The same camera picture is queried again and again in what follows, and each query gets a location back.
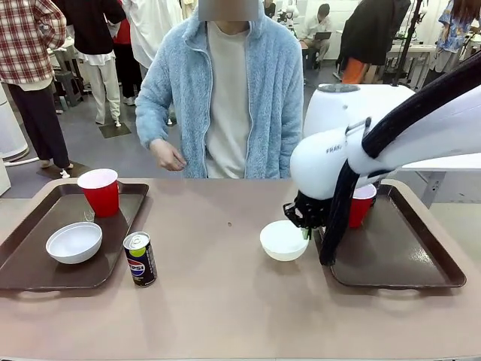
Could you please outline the person's right hand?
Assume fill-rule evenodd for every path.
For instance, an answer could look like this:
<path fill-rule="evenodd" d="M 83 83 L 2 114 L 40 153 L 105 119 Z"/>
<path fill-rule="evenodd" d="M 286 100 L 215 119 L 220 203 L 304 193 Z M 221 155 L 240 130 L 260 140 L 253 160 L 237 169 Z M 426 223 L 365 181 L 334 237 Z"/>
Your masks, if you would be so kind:
<path fill-rule="evenodd" d="M 154 155 L 158 165 L 168 171 L 182 171 L 186 166 L 186 160 L 180 151 L 165 140 L 152 141 L 150 152 Z"/>

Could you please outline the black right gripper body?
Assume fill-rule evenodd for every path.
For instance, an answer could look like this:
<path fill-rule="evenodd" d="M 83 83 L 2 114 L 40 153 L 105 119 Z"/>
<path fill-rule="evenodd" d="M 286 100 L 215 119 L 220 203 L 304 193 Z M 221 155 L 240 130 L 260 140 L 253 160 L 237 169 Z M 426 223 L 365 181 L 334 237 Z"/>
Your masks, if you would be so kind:
<path fill-rule="evenodd" d="M 314 199 L 298 191 L 293 202 L 283 205 L 285 216 L 298 228 L 318 229 L 327 225 L 330 199 Z"/>

